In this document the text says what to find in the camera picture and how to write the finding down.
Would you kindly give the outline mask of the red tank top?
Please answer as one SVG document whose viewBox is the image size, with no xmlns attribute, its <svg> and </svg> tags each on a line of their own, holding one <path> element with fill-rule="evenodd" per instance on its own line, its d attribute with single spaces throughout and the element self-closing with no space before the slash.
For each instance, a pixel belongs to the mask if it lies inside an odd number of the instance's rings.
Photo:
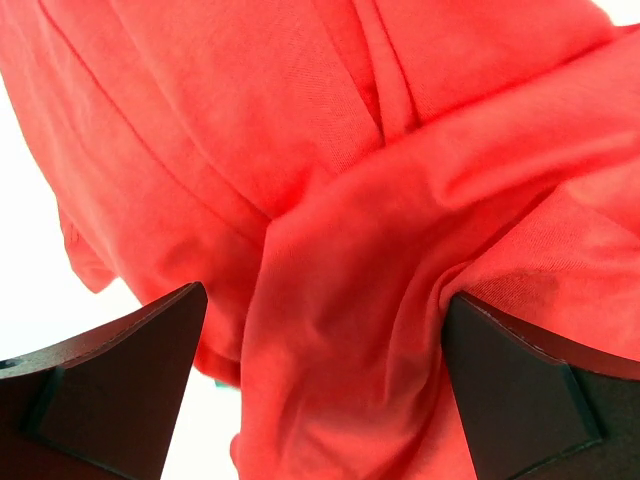
<svg viewBox="0 0 640 480">
<path fill-rule="evenodd" d="M 466 290 L 639 355 L 639 29 L 590 1 L 5 1 L 1 74 L 93 292 L 209 298 L 243 479 L 470 479 Z"/>
</svg>

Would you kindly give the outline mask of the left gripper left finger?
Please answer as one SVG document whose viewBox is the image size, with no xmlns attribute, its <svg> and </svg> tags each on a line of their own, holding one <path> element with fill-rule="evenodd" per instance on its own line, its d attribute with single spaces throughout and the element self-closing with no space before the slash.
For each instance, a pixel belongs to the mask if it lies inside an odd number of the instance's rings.
<svg viewBox="0 0 640 480">
<path fill-rule="evenodd" d="M 1 362 L 4 479 L 158 479 L 201 335 L 199 282 Z"/>
</svg>

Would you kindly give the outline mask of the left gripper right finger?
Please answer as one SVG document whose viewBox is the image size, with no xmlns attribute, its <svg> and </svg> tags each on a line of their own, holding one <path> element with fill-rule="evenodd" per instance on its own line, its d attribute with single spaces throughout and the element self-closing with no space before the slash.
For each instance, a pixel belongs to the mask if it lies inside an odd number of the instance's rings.
<svg viewBox="0 0 640 480">
<path fill-rule="evenodd" d="M 477 478 L 638 478 L 638 362 L 466 293 L 442 350 Z"/>
</svg>

